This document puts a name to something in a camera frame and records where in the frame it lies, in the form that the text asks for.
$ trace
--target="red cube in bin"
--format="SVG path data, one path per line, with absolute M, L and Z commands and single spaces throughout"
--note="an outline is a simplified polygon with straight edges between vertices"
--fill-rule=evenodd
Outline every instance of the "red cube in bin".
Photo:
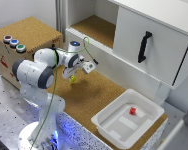
M 135 113 L 136 113 L 136 108 L 132 107 L 132 108 L 130 109 L 129 114 L 135 115 Z

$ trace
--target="cardboard box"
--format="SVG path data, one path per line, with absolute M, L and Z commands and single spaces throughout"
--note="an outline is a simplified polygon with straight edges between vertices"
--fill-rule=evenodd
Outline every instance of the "cardboard box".
M 13 39 L 19 40 L 20 44 L 26 46 L 25 53 L 17 53 L 16 49 L 4 44 L 3 38 L 11 35 Z M 33 61 L 33 54 L 42 48 L 63 48 L 63 35 L 34 17 L 29 17 L 6 27 L 0 28 L 0 74 L 17 88 L 20 88 L 12 73 L 12 65 L 18 58 Z

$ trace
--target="brown box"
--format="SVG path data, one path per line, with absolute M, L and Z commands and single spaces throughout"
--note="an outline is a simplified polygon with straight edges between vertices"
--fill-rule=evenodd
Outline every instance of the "brown box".
M 26 46 L 25 53 L 17 53 L 16 49 L 4 44 L 3 38 L 11 35 L 13 39 L 19 40 L 20 44 Z M 20 88 L 12 73 L 12 65 L 18 58 L 33 60 L 33 54 L 42 48 L 63 48 L 63 35 L 34 17 L 29 17 L 6 27 L 0 28 L 0 74 L 10 81 L 14 86 Z

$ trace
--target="black handle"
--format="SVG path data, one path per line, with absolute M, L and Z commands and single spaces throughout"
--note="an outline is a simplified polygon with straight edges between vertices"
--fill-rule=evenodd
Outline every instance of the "black handle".
M 146 34 L 143 37 L 143 40 L 141 42 L 141 48 L 140 48 L 140 52 L 138 55 L 138 63 L 141 63 L 142 61 L 144 61 L 146 59 L 146 57 L 144 56 L 145 48 L 146 48 L 146 44 L 147 44 L 147 39 L 150 38 L 151 36 L 152 36 L 152 33 L 146 31 Z

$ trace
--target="cabinet door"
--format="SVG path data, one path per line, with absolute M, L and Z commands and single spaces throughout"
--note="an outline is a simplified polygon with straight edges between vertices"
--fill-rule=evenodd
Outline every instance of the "cabinet door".
M 146 32 L 144 56 L 138 63 L 141 42 Z M 172 85 L 188 48 L 188 36 L 120 7 L 113 52 L 141 70 Z

